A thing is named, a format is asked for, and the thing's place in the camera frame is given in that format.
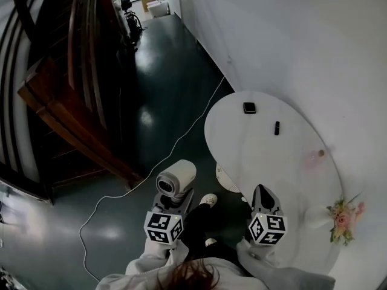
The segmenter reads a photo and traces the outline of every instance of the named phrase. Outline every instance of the white round table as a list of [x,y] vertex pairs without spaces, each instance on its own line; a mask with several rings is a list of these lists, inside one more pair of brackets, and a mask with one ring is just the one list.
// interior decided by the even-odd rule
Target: white round table
[[[254,102],[257,112],[245,114],[244,102]],[[258,184],[279,198],[288,217],[288,233],[276,246],[280,266],[328,274],[339,255],[330,243],[333,221],[311,229],[304,213],[314,205],[333,205],[342,188],[332,157],[309,123],[278,98],[243,91],[212,107],[204,133],[212,156],[250,205]]]

